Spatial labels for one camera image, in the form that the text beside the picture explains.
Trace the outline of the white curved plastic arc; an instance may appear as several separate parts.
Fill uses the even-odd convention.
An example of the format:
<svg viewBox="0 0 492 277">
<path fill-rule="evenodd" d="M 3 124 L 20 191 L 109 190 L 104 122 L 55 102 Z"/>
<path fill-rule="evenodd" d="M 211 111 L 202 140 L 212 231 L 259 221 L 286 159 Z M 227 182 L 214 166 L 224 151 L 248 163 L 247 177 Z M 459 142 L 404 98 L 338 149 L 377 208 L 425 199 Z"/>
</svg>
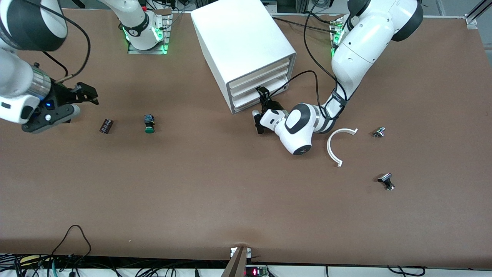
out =
<svg viewBox="0 0 492 277">
<path fill-rule="evenodd" d="M 326 149 L 327 149 L 327 154 L 329 155 L 329 157 L 337 164 L 337 167 L 338 168 L 341 168 L 342 165 L 343 165 L 343 160 L 339 159 L 333 152 L 332 150 L 332 147 L 331 147 L 331 141 L 334 137 L 334 135 L 338 134 L 338 133 L 348 133 L 350 135 L 355 135 L 356 133 L 358 132 L 358 128 L 354 128 L 354 129 L 351 129 L 351 128 L 340 128 L 340 129 L 337 129 L 335 130 L 334 132 L 332 132 L 329 136 L 329 138 L 327 139 L 327 144 L 326 144 Z"/>
</svg>

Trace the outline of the black box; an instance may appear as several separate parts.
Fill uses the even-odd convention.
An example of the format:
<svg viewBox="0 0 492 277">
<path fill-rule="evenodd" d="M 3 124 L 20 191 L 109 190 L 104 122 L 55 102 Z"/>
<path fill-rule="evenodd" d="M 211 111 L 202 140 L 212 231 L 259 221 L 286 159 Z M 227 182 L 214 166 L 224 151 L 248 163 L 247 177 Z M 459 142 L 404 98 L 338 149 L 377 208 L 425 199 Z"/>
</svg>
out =
<svg viewBox="0 0 492 277">
<path fill-rule="evenodd" d="M 309 0 L 276 0 L 278 13 L 304 13 L 309 6 Z"/>
</svg>

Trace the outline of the device with red display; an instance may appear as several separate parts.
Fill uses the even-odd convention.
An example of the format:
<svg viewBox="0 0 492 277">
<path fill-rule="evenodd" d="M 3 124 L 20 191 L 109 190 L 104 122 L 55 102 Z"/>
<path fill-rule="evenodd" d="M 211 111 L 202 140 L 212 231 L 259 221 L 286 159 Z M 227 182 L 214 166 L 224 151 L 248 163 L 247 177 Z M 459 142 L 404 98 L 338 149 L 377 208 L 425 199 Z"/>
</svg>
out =
<svg viewBox="0 0 492 277">
<path fill-rule="evenodd" d="M 244 277 L 269 277 L 267 266 L 249 265 L 244 269 Z"/>
</svg>

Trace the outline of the aluminium right arm base plate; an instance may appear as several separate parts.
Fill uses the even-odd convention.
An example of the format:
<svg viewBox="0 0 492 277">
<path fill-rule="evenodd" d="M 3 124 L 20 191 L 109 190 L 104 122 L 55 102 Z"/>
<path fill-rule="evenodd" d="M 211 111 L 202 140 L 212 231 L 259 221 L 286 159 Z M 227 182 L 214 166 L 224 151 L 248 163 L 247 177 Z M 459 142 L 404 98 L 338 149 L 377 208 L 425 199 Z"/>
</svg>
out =
<svg viewBox="0 0 492 277">
<path fill-rule="evenodd" d="M 166 55 L 173 15 L 159 15 L 151 11 L 144 14 L 144 21 L 139 26 L 123 26 L 128 54 Z"/>
</svg>

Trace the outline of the aluminium left arm base plate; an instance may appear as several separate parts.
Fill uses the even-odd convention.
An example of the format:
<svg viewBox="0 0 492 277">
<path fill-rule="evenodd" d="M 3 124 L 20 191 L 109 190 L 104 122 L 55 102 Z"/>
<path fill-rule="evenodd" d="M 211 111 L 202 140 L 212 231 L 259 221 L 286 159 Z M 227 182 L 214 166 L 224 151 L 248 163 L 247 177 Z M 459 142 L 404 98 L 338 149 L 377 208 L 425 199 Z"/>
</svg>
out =
<svg viewBox="0 0 492 277">
<path fill-rule="evenodd" d="M 330 40 L 331 40 L 331 56 L 334 56 L 341 39 L 344 34 L 344 23 L 343 17 L 338 18 L 337 20 L 330 21 L 329 31 L 330 31 Z"/>
</svg>

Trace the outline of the black capped metal switch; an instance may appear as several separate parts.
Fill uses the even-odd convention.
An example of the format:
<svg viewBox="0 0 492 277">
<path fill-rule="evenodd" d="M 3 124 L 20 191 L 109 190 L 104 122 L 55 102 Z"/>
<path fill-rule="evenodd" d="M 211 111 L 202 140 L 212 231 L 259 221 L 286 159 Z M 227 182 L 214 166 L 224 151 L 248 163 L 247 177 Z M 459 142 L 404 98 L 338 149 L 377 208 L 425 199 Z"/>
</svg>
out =
<svg viewBox="0 0 492 277">
<path fill-rule="evenodd" d="M 377 179 L 377 181 L 378 181 L 379 183 L 384 184 L 385 189 L 386 189 L 387 191 L 392 191 L 392 190 L 394 190 L 395 185 L 392 183 L 392 181 L 391 181 L 391 177 L 392 177 L 392 174 L 389 172 L 389 173 L 387 173 L 387 174 L 385 174 L 385 175 L 381 175 L 381 176 Z"/>
</svg>

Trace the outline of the aluminium frame profile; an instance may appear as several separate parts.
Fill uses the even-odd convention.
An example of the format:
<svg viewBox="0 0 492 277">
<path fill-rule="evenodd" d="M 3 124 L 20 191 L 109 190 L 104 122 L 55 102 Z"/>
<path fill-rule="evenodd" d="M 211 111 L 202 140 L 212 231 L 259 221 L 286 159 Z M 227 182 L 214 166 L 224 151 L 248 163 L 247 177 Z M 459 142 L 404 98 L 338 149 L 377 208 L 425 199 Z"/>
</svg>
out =
<svg viewBox="0 0 492 277">
<path fill-rule="evenodd" d="M 477 19 L 482 16 L 490 7 L 492 0 L 480 0 L 467 14 L 464 15 L 468 30 L 477 30 Z"/>
</svg>

